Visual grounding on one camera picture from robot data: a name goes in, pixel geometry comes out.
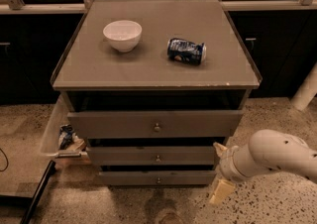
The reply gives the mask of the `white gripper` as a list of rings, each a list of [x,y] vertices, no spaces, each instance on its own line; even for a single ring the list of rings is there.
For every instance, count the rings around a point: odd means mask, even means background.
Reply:
[[[215,142],[213,147],[219,157],[220,173],[226,178],[216,178],[212,184],[209,202],[212,205],[219,205],[235,191],[236,185],[233,182],[244,182],[246,178],[238,171],[234,164],[234,153],[238,149],[237,146],[227,148]]]

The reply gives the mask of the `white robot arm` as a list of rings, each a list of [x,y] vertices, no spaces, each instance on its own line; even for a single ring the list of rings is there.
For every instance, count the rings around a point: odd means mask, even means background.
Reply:
[[[243,146],[213,144],[219,163],[212,185],[210,203],[221,204],[243,183],[257,175],[289,172],[317,183],[317,151],[300,138],[259,130]]]

